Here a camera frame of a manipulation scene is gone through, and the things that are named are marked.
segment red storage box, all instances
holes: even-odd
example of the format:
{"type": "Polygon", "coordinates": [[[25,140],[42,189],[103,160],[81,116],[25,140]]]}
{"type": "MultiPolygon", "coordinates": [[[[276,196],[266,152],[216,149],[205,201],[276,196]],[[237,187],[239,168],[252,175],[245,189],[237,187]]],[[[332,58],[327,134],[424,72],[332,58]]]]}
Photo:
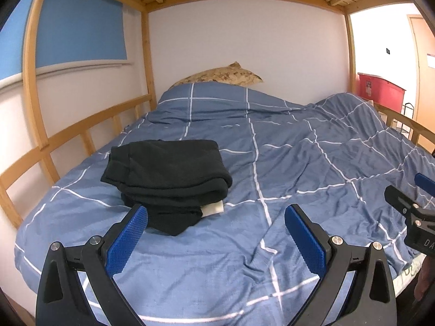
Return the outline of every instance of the red storage box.
{"type": "Polygon", "coordinates": [[[403,97],[405,96],[403,88],[379,76],[366,75],[365,73],[358,73],[358,75],[358,95],[360,97],[373,100],[398,113],[402,112],[403,97]]]}

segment bed sheet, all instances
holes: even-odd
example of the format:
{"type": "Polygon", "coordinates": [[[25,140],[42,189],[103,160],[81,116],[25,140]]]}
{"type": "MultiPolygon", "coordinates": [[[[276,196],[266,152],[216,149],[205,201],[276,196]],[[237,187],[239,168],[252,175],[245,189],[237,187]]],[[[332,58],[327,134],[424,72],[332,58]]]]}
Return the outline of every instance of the bed sheet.
{"type": "MultiPolygon", "coordinates": [[[[349,244],[381,242],[393,278],[418,253],[404,244],[404,219],[384,189],[395,185],[434,208],[413,180],[418,172],[435,177],[434,159],[352,94],[303,106],[239,86],[183,84],[60,179],[24,220],[15,262],[33,291],[53,241],[84,244],[121,221],[128,207],[100,177],[112,146],[145,139],[215,140],[234,179],[223,213],[176,237],[146,229],[115,275],[147,325],[287,325],[318,281],[284,226],[290,204],[349,244]]],[[[80,279],[107,323],[84,273],[80,279]]],[[[326,323],[349,285],[347,278],[326,323]]]]}

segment white wall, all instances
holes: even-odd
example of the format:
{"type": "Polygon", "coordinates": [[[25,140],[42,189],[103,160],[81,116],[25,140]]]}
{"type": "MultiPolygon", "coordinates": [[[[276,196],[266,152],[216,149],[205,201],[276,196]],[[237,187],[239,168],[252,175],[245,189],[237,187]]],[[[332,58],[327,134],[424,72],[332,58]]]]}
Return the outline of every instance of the white wall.
{"type": "MultiPolygon", "coordinates": [[[[48,136],[77,121],[115,104],[146,94],[141,41],[141,15],[124,9],[124,30],[130,65],[72,70],[69,73],[38,78],[38,92],[48,136]]],[[[0,94],[0,173],[34,147],[24,116],[22,82],[0,94]]],[[[125,112],[123,125],[133,121],[133,112],[125,112]]],[[[99,148],[111,140],[109,121],[91,130],[99,148]]],[[[81,141],[75,138],[52,153],[59,174],[78,165],[86,158],[81,141]]],[[[25,217],[49,188],[39,165],[34,166],[8,190],[19,213],[25,217]]],[[[16,230],[0,210],[0,286],[2,290],[35,312],[36,295],[30,291],[15,269],[14,243],[16,230]]]]}
{"type": "Polygon", "coordinates": [[[406,89],[404,103],[413,105],[417,67],[407,15],[419,14],[417,7],[410,3],[376,7],[351,15],[356,71],[380,76],[406,89]]]}
{"type": "Polygon", "coordinates": [[[184,77],[234,61],[262,77],[253,89],[295,103],[349,86],[343,15],[277,0],[208,0],[149,20],[157,99],[184,77]]]}

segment doorway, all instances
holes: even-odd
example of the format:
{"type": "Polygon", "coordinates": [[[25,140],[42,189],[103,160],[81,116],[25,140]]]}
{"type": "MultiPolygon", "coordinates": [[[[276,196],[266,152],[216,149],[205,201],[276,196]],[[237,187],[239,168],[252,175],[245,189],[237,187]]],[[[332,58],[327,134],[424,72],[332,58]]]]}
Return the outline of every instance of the doorway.
{"type": "MultiPolygon", "coordinates": [[[[408,15],[415,43],[417,92],[415,120],[435,132],[435,37],[421,15],[408,15]]],[[[420,137],[418,143],[430,153],[433,144],[420,137]]]]}

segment silver bolt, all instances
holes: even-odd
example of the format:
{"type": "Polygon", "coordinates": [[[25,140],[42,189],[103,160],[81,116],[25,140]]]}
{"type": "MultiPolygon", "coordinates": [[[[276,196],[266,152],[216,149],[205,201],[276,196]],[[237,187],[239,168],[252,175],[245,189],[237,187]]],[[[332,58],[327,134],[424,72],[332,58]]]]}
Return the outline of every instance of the silver bolt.
{"type": "Polygon", "coordinates": [[[340,236],[333,236],[332,237],[332,242],[335,244],[335,245],[341,245],[342,243],[343,243],[343,239],[340,237],[340,236]]]}
{"type": "Polygon", "coordinates": [[[55,242],[53,244],[51,244],[50,249],[52,249],[53,251],[56,251],[57,249],[60,248],[60,243],[55,242]]]}
{"type": "Polygon", "coordinates": [[[91,245],[98,245],[100,241],[101,241],[101,236],[99,235],[95,235],[89,239],[89,243],[91,243],[91,245]]]}
{"type": "Polygon", "coordinates": [[[374,247],[376,250],[381,250],[381,249],[382,249],[382,244],[381,244],[379,241],[375,241],[375,242],[373,243],[373,247],[374,247]]]}

